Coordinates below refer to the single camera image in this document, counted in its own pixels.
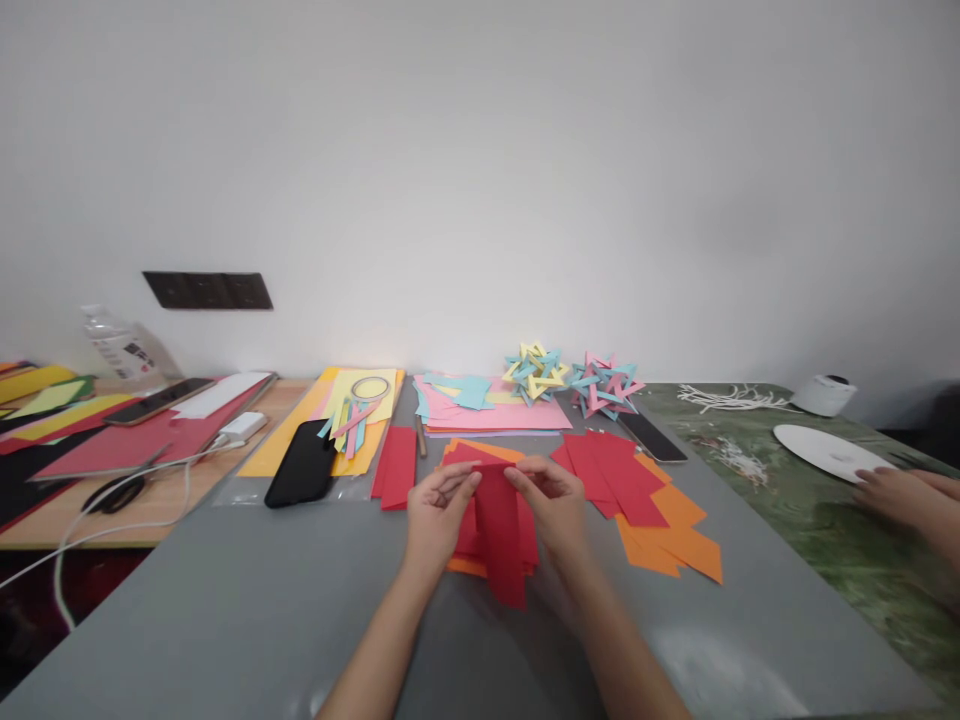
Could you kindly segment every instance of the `white tape roll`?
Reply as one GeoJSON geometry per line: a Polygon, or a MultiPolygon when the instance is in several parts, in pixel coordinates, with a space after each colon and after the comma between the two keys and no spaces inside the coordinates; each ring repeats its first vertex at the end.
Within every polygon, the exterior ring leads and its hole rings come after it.
{"type": "Polygon", "coordinates": [[[790,402],[814,415],[835,417],[850,402],[857,388],[837,375],[817,375],[797,390],[790,402]]]}

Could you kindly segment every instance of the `white paper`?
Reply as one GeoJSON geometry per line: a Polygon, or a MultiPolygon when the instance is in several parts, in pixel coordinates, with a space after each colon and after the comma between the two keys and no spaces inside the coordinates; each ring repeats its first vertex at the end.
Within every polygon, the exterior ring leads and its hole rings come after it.
{"type": "Polygon", "coordinates": [[[273,373],[237,373],[223,378],[212,388],[199,395],[187,398],[172,409],[177,411],[176,419],[203,420],[210,417],[231,400],[243,395],[257,383],[267,379],[273,373]]]}

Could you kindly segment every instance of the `power adapter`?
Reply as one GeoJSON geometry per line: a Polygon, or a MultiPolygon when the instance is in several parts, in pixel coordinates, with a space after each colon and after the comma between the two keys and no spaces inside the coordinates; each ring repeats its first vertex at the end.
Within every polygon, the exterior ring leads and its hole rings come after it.
{"type": "Polygon", "coordinates": [[[224,425],[220,435],[230,442],[246,442],[266,424],[267,416],[263,413],[243,413],[224,425]]]}

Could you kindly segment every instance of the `charging cable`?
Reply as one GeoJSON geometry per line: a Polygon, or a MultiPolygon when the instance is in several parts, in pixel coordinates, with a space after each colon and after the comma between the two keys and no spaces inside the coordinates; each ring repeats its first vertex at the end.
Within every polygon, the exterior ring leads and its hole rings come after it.
{"type": "Polygon", "coordinates": [[[63,617],[63,621],[64,623],[66,623],[68,630],[70,632],[73,632],[77,626],[73,620],[73,616],[70,614],[70,610],[67,608],[67,605],[63,600],[62,584],[60,580],[60,574],[63,568],[64,553],[67,550],[70,550],[71,548],[75,548],[78,545],[82,545],[85,542],[95,540],[97,538],[103,537],[104,535],[111,535],[113,533],[122,532],[124,530],[139,530],[141,528],[167,527],[169,525],[176,525],[186,516],[186,514],[189,512],[189,509],[190,509],[190,466],[193,465],[195,461],[199,460],[205,455],[211,455],[213,453],[220,452],[223,450],[233,450],[235,448],[242,447],[243,445],[246,444],[246,440],[238,440],[236,442],[232,442],[226,445],[223,444],[227,440],[228,438],[225,435],[219,435],[217,439],[214,441],[213,446],[209,450],[205,450],[201,453],[197,453],[196,455],[191,455],[190,457],[181,458],[179,460],[173,460],[168,463],[160,463],[160,464],[154,465],[150,468],[147,468],[146,470],[130,475],[129,477],[124,479],[122,483],[119,483],[118,485],[114,485],[113,488],[111,488],[111,489],[116,489],[119,487],[123,487],[123,485],[130,482],[131,480],[135,480],[141,475],[146,475],[147,473],[163,470],[164,468],[175,467],[177,465],[183,465],[183,481],[184,481],[183,507],[181,508],[177,517],[175,517],[174,519],[167,520],[164,522],[144,522],[144,523],[135,523],[133,525],[121,525],[120,527],[101,530],[99,532],[93,533],[92,535],[87,535],[86,537],[80,538],[79,540],[68,542],[70,539],[70,536],[73,534],[73,531],[76,529],[80,521],[83,520],[83,518],[86,517],[87,514],[97,506],[98,503],[95,500],[94,502],[90,503],[90,505],[87,507],[86,510],[82,510],[80,514],[74,519],[74,521],[70,523],[70,527],[68,527],[66,532],[64,532],[63,537],[60,540],[60,546],[56,550],[54,550],[52,553],[49,553],[48,555],[44,555],[35,563],[28,565],[20,572],[7,578],[4,582],[0,583],[0,590],[2,590],[7,585],[12,583],[14,580],[17,580],[18,578],[26,575],[35,567],[39,567],[40,565],[45,563],[47,560],[56,558],[57,563],[53,572],[54,599],[56,600],[57,609],[60,611],[60,615],[63,617]]]}

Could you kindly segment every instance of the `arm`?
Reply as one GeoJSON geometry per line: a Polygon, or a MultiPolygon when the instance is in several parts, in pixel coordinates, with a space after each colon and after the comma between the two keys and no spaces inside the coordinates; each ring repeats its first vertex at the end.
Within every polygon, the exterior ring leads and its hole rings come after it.
{"type": "Polygon", "coordinates": [[[689,718],[683,700],[590,552],[583,483],[542,457],[525,458],[517,468],[508,468],[505,474],[533,509],[551,562],[573,600],[607,714],[614,720],[689,718]]]}
{"type": "Polygon", "coordinates": [[[480,482],[480,473],[471,472],[474,464],[448,465],[410,491],[400,572],[317,720],[393,717],[420,618],[453,555],[460,521],[480,482]]]}
{"type": "Polygon", "coordinates": [[[960,482],[936,473],[857,470],[861,505],[917,530],[960,573],[960,482]]]}

